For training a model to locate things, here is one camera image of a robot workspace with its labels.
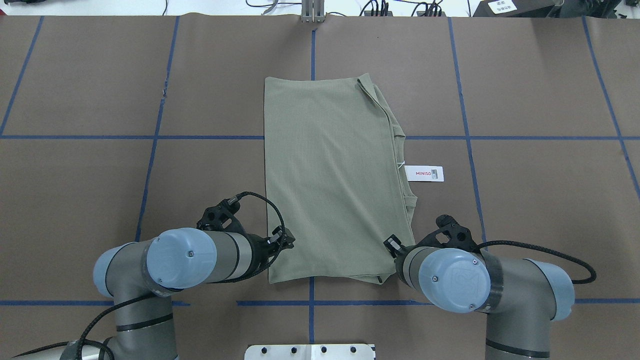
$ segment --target brown table surface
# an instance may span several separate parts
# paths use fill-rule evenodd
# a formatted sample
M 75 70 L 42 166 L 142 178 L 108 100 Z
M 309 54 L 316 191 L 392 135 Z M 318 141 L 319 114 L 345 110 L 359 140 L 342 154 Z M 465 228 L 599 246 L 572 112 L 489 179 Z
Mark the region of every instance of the brown table surface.
M 411 184 L 416 237 L 448 213 L 477 241 L 585 259 L 598 280 L 576 286 L 552 356 L 640 358 L 640 20 L 299 21 L 0 17 L 0 358 L 80 335 L 108 303 L 92 283 L 105 250 L 264 193 L 265 77 L 365 72 L 408 135 L 407 164 L 444 166 L 444 183 Z M 266 233 L 264 203 L 244 200 L 239 218 Z M 416 304 L 396 276 L 262 274 L 174 300 L 185 360 L 310 342 L 375 343 L 379 359 L 484 353 L 485 315 Z M 107 318 L 90 337 L 113 333 Z

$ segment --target black wire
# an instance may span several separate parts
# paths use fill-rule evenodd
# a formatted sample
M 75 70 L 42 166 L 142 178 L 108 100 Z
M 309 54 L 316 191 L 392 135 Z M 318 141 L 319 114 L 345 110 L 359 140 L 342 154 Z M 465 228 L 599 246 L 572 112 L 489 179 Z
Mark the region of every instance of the black wire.
M 113 351 L 105 344 L 99 342 L 99 341 L 93 341 L 93 340 L 85 340 L 84 341 L 85 345 L 89 345 L 91 347 L 95 347 L 95 348 L 99 348 L 100 350 L 104 351 L 105 354 L 107 354 L 107 356 L 111 359 L 111 360 L 116 360 L 115 355 L 113 355 Z
M 415 6 L 415 8 L 413 8 L 413 11 L 412 11 L 412 13 L 411 13 L 411 16 L 414 16 L 414 15 L 415 15 L 415 11 L 416 11 L 416 10 L 418 10 L 418 6 L 420 6 L 420 5 L 424 5 L 424 12 L 427 12 L 427 8 L 428 8 L 429 4 L 427 4 L 427 3 L 425 3 L 425 2 L 423 1 L 423 2 L 418 3 L 418 5 L 416 5 L 416 6 Z
M 478 244 L 476 246 L 476 248 L 472 251 L 478 251 L 479 249 L 483 248 L 483 247 L 489 247 L 489 246 L 494 246 L 494 245 L 509 245 L 509 246 L 516 246 L 516 247 L 522 247 L 525 249 L 529 249 L 529 250 L 535 250 L 535 251 L 540 251 L 540 252 L 546 252 L 547 254 L 551 254 L 553 256 L 557 256 L 559 258 L 563 258 L 565 260 L 571 261 L 572 263 L 576 263 L 580 266 L 582 266 L 583 268 L 587 269 L 587 271 L 589 272 L 589 277 L 586 279 L 582 279 L 582 280 L 571 280 L 572 283 L 574 284 L 589 284 L 590 282 L 594 282 L 596 280 L 597 274 L 596 274 L 596 270 L 594 270 L 594 268 L 587 264 L 585 261 L 582 261 L 578 258 L 574 258 L 571 255 L 567 255 L 567 254 L 563 254 L 562 252 L 559 251 L 555 251 L 552 249 L 548 249 L 546 247 L 542 247 L 539 245 L 533 245 L 533 244 L 528 244 L 528 243 L 519 243 L 517 241 L 509 241 L 509 240 L 495 240 L 495 241 L 488 241 L 486 243 L 482 243 L 482 244 Z
M 153 293 L 148 293 L 146 295 L 142 295 L 140 297 L 136 297 L 135 299 L 131 299 L 131 300 L 127 300 L 125 302 L 121 302 L 121 303 L 119 303 L 117 305 L 111 306 L 109 309 L 106 309 L 105 311 L 101 312 L 98 316 L 96 316 L 93 319 L 93 321 L 91 321 L 89 323 L 89 325 L 87 325 L 86 329 L 83 331 L 82 335 L 80 335 L 80 338 L 78 339 L 78 343 L 79 344 L 78 344 L 78 348 L 76 350 L 76 360 L 82 360 L 82 347 L 86 343 L 86 336 L 89 335 L 89 332 L 91 331 L 91 329 L 93 329 L 95 324 L 97 324 L 100 321 L 100 319 L 104 318 L 110 312 L 116 311 L 117 309 L 120 309 L 121 307 L 125 307 L 127 305 L 131 305 L 133 303 L 136 303 L 136 302 L 139 302 L 139 301 L 142 301 L 142 300 L 151 299 L 152 297 L 155 297 L 155 295 Z
M 69 342 L 66 343 L 55 343 L 55 344 L 51 344 L 51 345 L 47 345 L 44 347 L 39 347 L 39 348 L 35 348 L 33 350 L 27 351 L 27 352 L 23 352 L 20 355 L 16 355 L 14 357 L 19 357 L 19 356 L 25 356 L 25 355 L 31 355 L 31 354 L 35 354 L 37 352 L 41 352 L 41 351 L 45 351 L 45 350 L 50 350 L 52 348 L 56 348 L 56 347 L 66 347 L 69 344 Z M 111 349 L 98 341 L 93 341 L 93 340 L 85 340 L 84 341 L 85 345 L 89 345 L 89 346 L 93 346 L 95 348 L 99 348 L 100 350 L 104 351 L 111 360 L 115 360 L 115 356 L 113 355 L 113 351 L 111 351 Z
M 364 10 L 367 8 L 367 6 L 369 4 L 371 4 L 371 15 L 373 15 L 373 2 L 375 2 L 376 5 L 378 5 L 378 0 L 369 0 L 366 4 L 364 4 L 364 6 L 362 7 L 362 10 L 360 10 L 360 14 L 358 16 L 362 16 L 362 14 L 364 14 Z
M 264 202 L 269 204 L 273 208 L 273 210 L 276 212 L 276 215 L 278 215 L 278 220 L 280 221 L 280 226 L 281 226 L 281 229 L 282 229 L 282 235 L 280 236 L 280 239 L 278 240 L 278 248 L 276 249 L 276 252 L 273 254 L 273 258 L 271 258 L 271 260 L 269 262 L 267 262 L 262 267 L 258 268 L 252 274 L 247 275 L 247 276 L 238 277 L 237 279 L 216 281 L 215 284 L 228 283 L 228 282 L 238 282 L 238 281 L 242 281 L 242 280 L 251 279 L 252 277 L 258 275 L 259 273 L 267 270 L 269 268 L 269 266 L 271 266 L 271 264 L 273 264 L 273 262 L 276 261 L 276 259 L 278 258 L 278 255 L 280 255 L 281 251 L 283 250 L 282 244 L 287 239 L 287 232 L 284 229 L 284 219 L 282 218 L 282 214 L 280 213 L 280 210 L 278 210 L 278 207 L 275 206 L 275 204 L 273 204 L 273 202 L 271 200 L 269 200 L 266 197 L 260 195 L 259 193 L 241 192 L 241 193 L 236 195 L 236 198 L 238 200 L 240 200 L 240 199 L 242 199 L 243 197 L 245 197 L 247 195 L 251 195 L 251 196 L 257 197 L 258 199 L 263 200 Z
M 268 8 L 269 6 L 273 6 L 273 4 L 268 5 L 252 5 L 249 3 L 249 0 L 244 0 L 244 3 L 252 8 Z M 302 5 L 302 3 L 278 3 L 277 5 Z
M 21 353 L 21 354 L 19 354 L 19 355 L 16 355 L 16 356 L 14 356 L 14 357 L 25 356 L 25 355 L 31 355 L 31 354 L 35 354 L 35 353 L 37 353 L 37 352 L 41 352 L 41 351 L 44 351 L 44 350 L 50 350 L 50 349 L 52 349 L 52 348 L 56 348 L 56 347 L 66 347 L 66 346 L 67 346 L 67 344 L 69 344 L 69 342 L 65 342 L 65 343 L 55 343 L 55 344 L 51 344 L 51 345 L 46 345 L 46 346 L 43 346 L 43 347 L 35 348 L 35 349 L 33 349 L 33 350 L 29 350 L 29 351 L 27 351 L 27 352 L 23 352 L 23 353 Z

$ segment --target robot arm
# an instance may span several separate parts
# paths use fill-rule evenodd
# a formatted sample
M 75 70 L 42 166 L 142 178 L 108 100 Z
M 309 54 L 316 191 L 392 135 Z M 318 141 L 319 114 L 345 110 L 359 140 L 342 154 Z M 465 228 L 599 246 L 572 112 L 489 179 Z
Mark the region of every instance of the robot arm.
M 115 304 L 135 300 L 115 310 L 117 336 L 103 342 L 118 360 L 177 359 L 171 295 L 203 283 L 248 279 L 272 264 L 281 250 L 293 247 L 295 238 L 283 221 L 267 238 L 244 231 L 234 214 L 247 194 L 272 204 L 257 194 L 238 194 L 206 209 L 197 229 L 167 230 L 101 255 L 93 269 L 98 291 Z M 79 341 L 72 341 L 63 350 L 17 358 L 76 360 L 79 347 Z M 82 359 L 108 358 L 92 347 L 80 352 Z
M 393 235 L 385 241 L 400 279 L 441 309 L 486 313 L 486 359 L 549 358 L 551 321 L 566 318 L 575 302 L 566 272 L 531 259 L 491 255 L 448 215 L 436 223 L 440 229 L 415 246 L 405 247 Z M 437 241 L 439 233 L 449 242 Z

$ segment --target white label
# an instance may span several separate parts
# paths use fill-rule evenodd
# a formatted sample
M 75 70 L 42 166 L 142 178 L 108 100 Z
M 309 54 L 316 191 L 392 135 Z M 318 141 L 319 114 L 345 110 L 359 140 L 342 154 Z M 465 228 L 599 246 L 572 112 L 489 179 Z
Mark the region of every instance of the white label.
M 498 0 L 492 3 L 488 3 L 488 5 L 493 13 L 508 13 L 518 10 L 518 8 L 513 4 L 512 0 Z
M 442 167 L 405 165 L 404 171 L 409 181 L 444 181 Z

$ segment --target blue joint cap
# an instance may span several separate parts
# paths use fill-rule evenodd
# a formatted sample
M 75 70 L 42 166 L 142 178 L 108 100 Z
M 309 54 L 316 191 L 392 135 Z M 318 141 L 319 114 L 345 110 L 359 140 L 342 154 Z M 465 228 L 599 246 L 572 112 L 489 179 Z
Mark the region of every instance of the blue joint cap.
M 440 249 L 427 256 L 418 272 L 420 289 L 435 306 L 470 313 L 489 297 L 489 272 L 476 255 L 460 249 Z
M 551 321 L 564 320 L 571 314 L 571 307 L 575 303 L 575 289 L 569 275 L 557 265 L 543 263 L 532 259 L 525 259 L 534 263 L 547 278 L 551 290 L 556 298 L 556 315 Z
M 218 251 L 209 235 L 192 227 L 167 230 L 152 240 L 147 270 L 160 286 L 192 288 L 205 281 L 216 266 Z
M 106 297 L 113 297 L 113 295 L 107 289 L 107 270 L 109 270 L 109 265 L 111 264 L 111 260 L 118 254 L 118 251 L 123 247 L 133 244 L 126 243 L 119 247 L 114 247 L 113 249 L 109 249 L 105 251 L 100 257 L 98 261 L 95 262 L 93 266 L 93 283 L 95 287 L 98 288 L 98 292 L 103 294 Z

